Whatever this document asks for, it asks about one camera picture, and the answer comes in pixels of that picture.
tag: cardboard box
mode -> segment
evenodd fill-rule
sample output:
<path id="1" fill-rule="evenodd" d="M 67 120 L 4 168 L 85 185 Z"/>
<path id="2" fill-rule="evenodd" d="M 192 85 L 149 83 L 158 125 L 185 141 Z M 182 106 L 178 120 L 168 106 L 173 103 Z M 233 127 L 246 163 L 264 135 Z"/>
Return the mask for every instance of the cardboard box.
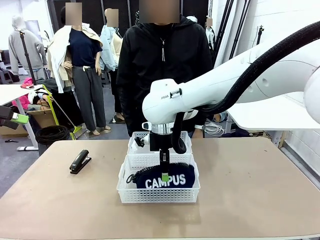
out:
<path id="1" fill-rule="evenodd" d="M 51 109 L 49 110 L 37 110 L 37 111 L 28 111 L 28 114 L 32 115 L 35 120 L 38 122 L 41 128 L 55 126 L 56 122 L 52 114 Z M 28 136 L 27 131 L 23 128 L 22 124 L 18 126 L 16 130 L 11 129 L 6 126 L 0 126 L 0 135 L 7 137 L 25 137 Z"/>

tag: white basket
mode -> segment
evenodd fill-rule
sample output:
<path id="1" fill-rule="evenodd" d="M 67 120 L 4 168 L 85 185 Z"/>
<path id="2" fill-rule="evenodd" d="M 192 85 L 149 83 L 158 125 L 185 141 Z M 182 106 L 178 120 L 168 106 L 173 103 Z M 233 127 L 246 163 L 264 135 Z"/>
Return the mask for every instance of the white basket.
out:
<path id="1" fill-rule="evenodd" d="M 140 147 L 137 145 L 135 138 L 144 138 L 147 134 L 149 134 L 148 131 L 136 131 L 132 134 L 132 137 L 129 140 L 128 144 L 128 151 L 127 154 L 150 154 L 150 153 L 158 153 L 159 151 L 150 151 L 150 145 L 146 144 L 144 147 Z M 186 146 L 186 154 L 192 154 L 191 149 L 191 139 L 188 135 L 187 131 L 182 131 L 180 137 L 182 138 L 185 146 Z M 171 154 L 175 154 L 175 150 L 173 148 L 169 149 L 169 152 Z"/>
<path id="2" fill-rule="evenodd" d="M 194 166 L 195 180 L 192 188 L 136 188 L 135 183 L 126 183 L 131 174 L 146 167 L 160 164 L 159 154 L 133 154 L 125 157 L 119 172 L 116 189 L 123 204 L 139 203 L 195 203 L 200 183 L 198 166 L 192 154 L 170 154 L 171 163 L 186 163 Z"/>

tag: brown tabletop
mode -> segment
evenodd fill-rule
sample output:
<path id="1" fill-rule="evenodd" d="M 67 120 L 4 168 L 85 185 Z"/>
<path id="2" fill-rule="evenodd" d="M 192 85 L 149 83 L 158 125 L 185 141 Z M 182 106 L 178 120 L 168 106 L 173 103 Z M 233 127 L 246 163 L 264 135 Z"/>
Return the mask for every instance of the brown tabletop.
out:
<path id="1" fill-rule="evenodd" d="M 0 199 L 0 238 L 286 238 L 320 234 L 320 192 L 269 140 L 192 141 L 194 204 L 122 204 L 126 140 L 60 141 Z M 92 160 L 69 166 L 82 149 Z"/>

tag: white lettering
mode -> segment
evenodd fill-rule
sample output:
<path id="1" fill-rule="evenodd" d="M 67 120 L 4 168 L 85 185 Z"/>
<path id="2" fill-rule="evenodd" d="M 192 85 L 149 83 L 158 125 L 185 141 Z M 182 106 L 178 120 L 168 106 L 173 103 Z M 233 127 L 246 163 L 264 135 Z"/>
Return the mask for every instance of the white lettering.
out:
<path id="1" fill-rule="evenodd" d="M 167 182 L 167 184 L 168 184 L 168 187 L 170 186 L 170 183 L 172 182 L 172 176 L 169 176 L 169 180 L 168 180 L 168 182 Z"/>
<path id="2" fill-rule="evenodd" d="M 184 174 L 180 174 L 179 178 L 180 178 L 180 184 L 181 185 L 185 185 L 186 184 L 185 175 Z"/>
<path id="3" fill-rule="evenodd" d="M 158 185 L 157 180 L 156 180 L 155 178 L 153 179 L 152 188 L 153 188 L 153 189 L 154 189 L 154 188 L 159 188 L 159 185 Z"/>
<path id="4" fill-rule="evenodd" d="M 158 182 L 159 182 L 159 188 L 161 187 L 166 187 L 167 186 L 167 182 L 166 181 L 162 181 L 162 179 L 160 177 L 158 177 Z"/>
<path id="5" fill-rule="evenodd" d="M 174 185 L 179 185 L 179 175 L 173 175 L 173 184 Z"/>
<path id="6" fill-rule="evenodd" d="M 151 189 L 152 186 L 149 186 L 148 183 L 151 183 L 151 180 L 148 179 L 147 181 L 145 181 L 145 187 L 146 187 L 147 189 Z"/>

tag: gray pants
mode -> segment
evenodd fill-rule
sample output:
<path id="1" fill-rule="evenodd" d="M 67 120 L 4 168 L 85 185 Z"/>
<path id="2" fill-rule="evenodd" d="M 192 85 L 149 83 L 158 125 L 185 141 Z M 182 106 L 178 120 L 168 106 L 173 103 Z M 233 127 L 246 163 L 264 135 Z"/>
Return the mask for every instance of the gray pants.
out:
<path id="1" fill-rule="evenodd" d="M 27 70 L 27 73 L 29 75 L 29 77 L 31 78 L 31 72 L 29 70 Z M 45 71 L 43 68 L 39 69 L 38 71 L 33 71 L 33 75 L 35 80 L 39 80 L 39 79 L 46 79 L 46 75 L 45 75 Z"/>
<path id="2" fill-rule="evenodd" d="M 86 128 L 90 131 L 94 131 L 96 126 L 104 128 L 106 126 L 106 116 L 101 77 L 98 76 L 94 68 L 87 68 L 84 71 L 82 67 L 76 66 L 72 68 L 72 74 L 75 93 Z M 91 102 L 94 108 L 96 126 Z"/>

